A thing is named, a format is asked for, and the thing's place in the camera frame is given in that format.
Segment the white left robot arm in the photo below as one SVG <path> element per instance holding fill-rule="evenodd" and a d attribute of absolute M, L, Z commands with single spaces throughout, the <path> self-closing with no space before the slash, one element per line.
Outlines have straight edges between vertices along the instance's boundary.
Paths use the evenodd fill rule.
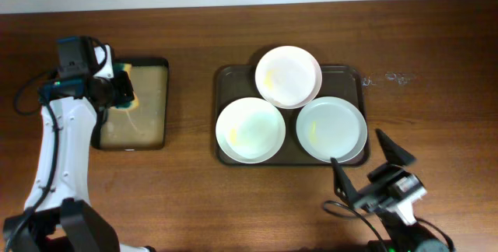
<path fill-rule="evenodd" d="M 37 90 L 43 137 L 23 213 L 3 226 L 7 251 L 133 251 L 89 202 L 89 147 L 99 114 L 139 102 L 130 66 L 94 37 L 57 42 L 60 65 Z"/>

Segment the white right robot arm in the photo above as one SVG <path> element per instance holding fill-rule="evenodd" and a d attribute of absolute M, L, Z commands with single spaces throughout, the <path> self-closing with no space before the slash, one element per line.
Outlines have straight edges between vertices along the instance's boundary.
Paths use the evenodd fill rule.
<path fill-rule="evenodd" d="M 390 139 L 382 130 L 377 138 L 386 159 L 367 175 L 369 184 L 357 190 L 336 158 L 331 159 L 334 192 L 341 201 L 324 201 L 362 220 L 376 236 L 361 251 L 455 251 L 454 241 L 431 222 L 415 216 L 413 204 L 426 195 L 421 180 L 405 168 L 416 161 L 414 155 Z"/>

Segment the green yellow sponge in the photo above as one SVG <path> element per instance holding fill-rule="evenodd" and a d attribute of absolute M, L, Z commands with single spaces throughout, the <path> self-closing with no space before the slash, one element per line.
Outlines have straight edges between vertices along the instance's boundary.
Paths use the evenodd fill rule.
<path fill-rule="evenodd" d="M 118 81 L 118 101 L 114 106 L 116 110 L 134 110 L 139 105 L 139 98 L 133 89 L 132 65 L 127 63 L 113 64 L 114 81 Z"/>

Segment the white plate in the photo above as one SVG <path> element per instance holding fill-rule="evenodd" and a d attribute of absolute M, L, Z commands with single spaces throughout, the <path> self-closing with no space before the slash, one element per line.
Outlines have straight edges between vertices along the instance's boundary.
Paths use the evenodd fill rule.
<path fill-rule="evenodd" d="M 286 124 L 281 112 L 268 101 L 244 97 L 219 113 L 216 141 L 231 159 L 243 164 L 263 163 L 282 147 Z"/>

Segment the light grey plate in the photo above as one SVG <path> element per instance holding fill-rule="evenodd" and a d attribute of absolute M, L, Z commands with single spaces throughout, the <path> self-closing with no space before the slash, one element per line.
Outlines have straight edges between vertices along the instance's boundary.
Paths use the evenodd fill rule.
<path fill-rule="evenodd" d="M 368 131 L 357 107 L 338 97 L 323 96 L 299 112 L 296 135 L 303 149 L 315 159 L 344 163 L 363 151 Z"/>

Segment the pink plate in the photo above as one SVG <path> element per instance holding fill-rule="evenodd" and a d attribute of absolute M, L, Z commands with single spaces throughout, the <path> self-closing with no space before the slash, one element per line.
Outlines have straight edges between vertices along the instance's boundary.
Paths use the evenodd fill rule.
<path fill-rule="evenodd" d="M 259 60 L 254 80 L 261 96 L 276 107 L 296 109 L 312 101 L 322 84 L 321 67 L 308 51 L 281 46 Z"/>

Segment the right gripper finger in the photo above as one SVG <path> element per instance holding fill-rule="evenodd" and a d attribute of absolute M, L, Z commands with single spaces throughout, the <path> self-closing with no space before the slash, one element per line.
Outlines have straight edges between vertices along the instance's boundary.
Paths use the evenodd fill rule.
<path fill-rule="evenodd" d="M 377 128 L 375 132 L 384 156 L 390 164 L 397 166 L 409 166 L 416 161 L 416 157 L 414 157 L 413 154 L 396 144 L 381 129 Z"/>
<path fill-rule="evenodd" d="M 354 205 L 359 195 L 352 185 L 338 160 L 331 158 L 331 166 L 334 173 L 334 192 L 347 205 Z"/>

